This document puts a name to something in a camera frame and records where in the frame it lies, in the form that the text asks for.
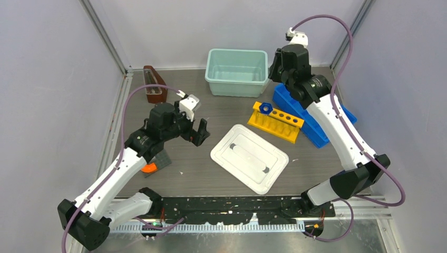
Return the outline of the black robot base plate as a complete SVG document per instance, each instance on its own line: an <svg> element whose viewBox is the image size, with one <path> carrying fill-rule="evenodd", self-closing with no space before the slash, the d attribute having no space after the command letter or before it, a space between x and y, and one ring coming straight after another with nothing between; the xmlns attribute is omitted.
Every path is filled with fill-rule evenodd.
<svg viewBox="0 0 447 253"><path fill-rule="evenodd" d="M174 230L182 225L237 228L256 220L260 226L296 225L301 218L314 224L305 232L316 230L320 235L325 218L334 218L331 202L312 206L300 196L156 196L153 206L138 219L154 219L144 222L146 228Z"/></svg>

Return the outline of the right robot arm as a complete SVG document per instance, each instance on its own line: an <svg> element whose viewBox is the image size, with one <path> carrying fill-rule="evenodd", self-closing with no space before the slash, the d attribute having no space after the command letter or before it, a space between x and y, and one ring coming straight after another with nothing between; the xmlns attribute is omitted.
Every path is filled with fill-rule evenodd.
<svg viewBox="0 0 447 253"><path fill-rule="evenodd" d="M343 171L301 194L301 210L315 216L322 205L347 200L376 183L391 164L385 154L371 149L353 124L346 120L338 98L331 93L331 84L322 75L314 75L309 52L300 44L278 48L269 79L282 83L290 96L315 119L336 150Z"/></svg>

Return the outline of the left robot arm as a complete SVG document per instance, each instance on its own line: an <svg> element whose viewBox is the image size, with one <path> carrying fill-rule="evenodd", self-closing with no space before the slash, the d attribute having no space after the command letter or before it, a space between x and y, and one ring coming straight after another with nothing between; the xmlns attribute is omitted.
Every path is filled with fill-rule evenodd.
<svg viewBox="0 0 447 253"><path fill-rule="evenodd" d="M143 126L131 133L123 150L107 170L75 200L62 200L57 211L64 229L87 250L99 248L110 230L140 215L156 218L162 210L161 196L149 188L139 190L121 204L110 205L127 182L157 154L167 141L181 137L200 146L210 136L207 121L193 129L194 115L200 107L192 98L174 104L158 103Z"/></svg>

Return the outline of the mint green plastic bin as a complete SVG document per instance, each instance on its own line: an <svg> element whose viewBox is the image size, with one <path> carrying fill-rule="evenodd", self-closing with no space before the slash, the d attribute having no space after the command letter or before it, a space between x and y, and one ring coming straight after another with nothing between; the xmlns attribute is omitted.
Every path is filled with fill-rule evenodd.
<svg viewBox="0 0 447 253"><path fill-rule="evenodd" d="M214 48L205 80L215 96L259 97L268 85L268 55L261 50Z"/></svg>

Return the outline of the white plastic bin lid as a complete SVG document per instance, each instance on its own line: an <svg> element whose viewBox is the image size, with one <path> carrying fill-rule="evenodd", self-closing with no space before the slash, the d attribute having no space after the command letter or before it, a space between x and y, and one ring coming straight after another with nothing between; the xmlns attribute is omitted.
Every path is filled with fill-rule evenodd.
<svg viewBox="0 0 447 253"><path fill-rule="evenodd" d="M214 162L256 194L266 194L289 163L288 155L242 124L235 124L210 152Z"/></svg>

